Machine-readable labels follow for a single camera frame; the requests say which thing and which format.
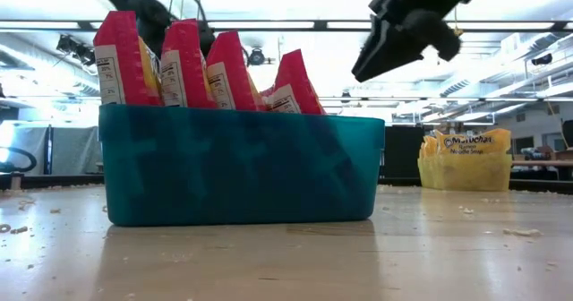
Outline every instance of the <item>ductwork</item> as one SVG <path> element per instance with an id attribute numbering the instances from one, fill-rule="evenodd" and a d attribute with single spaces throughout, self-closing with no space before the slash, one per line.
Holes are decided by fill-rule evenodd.
<path id="1" fill-rule="evenodd" d="M 477 67 L 473 67 L 471 71 L 458 73 L 450 77 L 441 84 L 440 96 L 446 97 L 467 86 L 474 85 L 479 81 L 493 77 L 505 69 L 504 64 L 516 60 L 529 60 L 539 56 L 549 46 L 564 39 L 568 35 L 569 33 L 567 32 L 546 32 L 538 34 L 528 40 L 524 47 L 519 47 L 512 53 L 499 53 L 493 58 L 480 63 Z"/>
<path id="2" fill-rule="evenodd" d="M 48 52 L 33 47 L 12 33 L 0 34 L 0 51 L 32 67 L 35 78 L 53 88 L 77 88 L 83 96 L 98 96 L 98 77 L 84 72 L 81 67 L 69 64 Z"/>

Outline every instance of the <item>white ceiling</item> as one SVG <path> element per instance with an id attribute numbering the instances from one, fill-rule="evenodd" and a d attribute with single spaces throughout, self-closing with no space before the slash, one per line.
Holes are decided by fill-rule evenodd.
<path id="1" fill-rule="evenodd" d="M 166 6 L 169 0 L 159 0 Z M 201 0 L 209 20 L 311 20 L 368 19 L 367 5 L 371 0 Z M 94 20 L 100 21 L 113 6 L 107 0 L 2 0 L 0 21 L 25 20 Z M 458 7 L 458 20 L 557 20 L 573 18 L 573 0 L 473 0 Z M 174 0 L 173 13 L 184 18 L 197 15 L 192 0 Z M 454 20 L 451 13 L 449 20 Z M 460 67 L 479 65 L 498 50 L 507 34 L 467 33 L 462 36 L 464 47 L 452 62 L 438 60 L 433 49 L 424 52 L 425 59 L 359 85 L 350 73 L 360 46 L 367 33 L 355 32 L 245 32 L 242 41 L 247 46 L 262 46 L 266 56 L 278 58 L 290 50 L 301 48 L 308 74 L 321 96 L 339 96 L 343 89 L 359 89 L 384 96 L 431 96 L 436 89 L 416 87 L 410 82 L 445 80 Z M 59 38 L 54 32 L 19 33 L 34 47 L 58 55 Z M 93 33 L 74 34 L 90 43 Z M 276 65 L 252 67 L 257 88 L 269 87 Z"/>

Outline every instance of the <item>red snack bag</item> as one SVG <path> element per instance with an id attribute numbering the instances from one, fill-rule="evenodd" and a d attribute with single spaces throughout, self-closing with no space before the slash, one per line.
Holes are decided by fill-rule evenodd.
<path id="1" fill-rule="evenodd" d="M 244 65 L 238 32 L 223 32 L 217 36 L 207 56 L 207 77 L 219 108 L 266 110 Z"/>
<path id="2" fill-rule="evenodd" d="M 163 105 L 158 59 L 137 34 L 135 12 L 110 11 L 93 44 L 102 104 Z"/>
<path id="3" fill-rule="evenodd" d="M 269 110 L 282 113 L 324 115 L 304 67 L 300 49 L 285 54 L 278 65 L 277 79 L 272 93 L 266 96 Z"/>
<path id="4" fill-rule="evenodd" d="M 177 21 L 167 30 L 161 55 L 161 97 L 170 107 L 217 108 L 194 19 Z"/>

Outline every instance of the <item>nutrition label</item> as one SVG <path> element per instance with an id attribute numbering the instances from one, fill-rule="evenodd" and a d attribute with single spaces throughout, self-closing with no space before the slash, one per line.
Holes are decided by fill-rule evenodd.
<path id="1" fill-rule="evenodd" d="M 235 109 L 235 101 L 229 87 L 225 64 L 216 63 L 210 65 L 207 67 L 207 75 L 209 76 L 211 94 L 215 102 L 217 102 L 217 106 L 223 109 Z"/>
<path id="2" fill-rule="evenodd" d="M 179 50 L 167 51 L 161 57 L 161 93 L 165 106 L 187 107 Z"/>
<path id="3" fill-rule="evenodd" d="M 296 103 L 295 94 L 290 84 L 278 88 L 278 90 L 272 93 L 270 100 L 272 101 L 271 110 L 273 112 L 301 113 L 301 109 L 298 107 L 298 103 Z"/>
<path id="4" fill-rule="evenodd" d="M 124 85 L 115 46 L 95 47 L 101 104 L 125 104 Z"/>

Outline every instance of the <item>teal plastic bin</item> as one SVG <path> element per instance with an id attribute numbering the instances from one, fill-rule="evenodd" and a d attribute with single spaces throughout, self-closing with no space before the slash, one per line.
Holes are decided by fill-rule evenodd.
<path id="1" fill-rule="evenodd" d="M 100 108 L 118 226 L 370 217 L 384 121 L 182 107 Z"/>

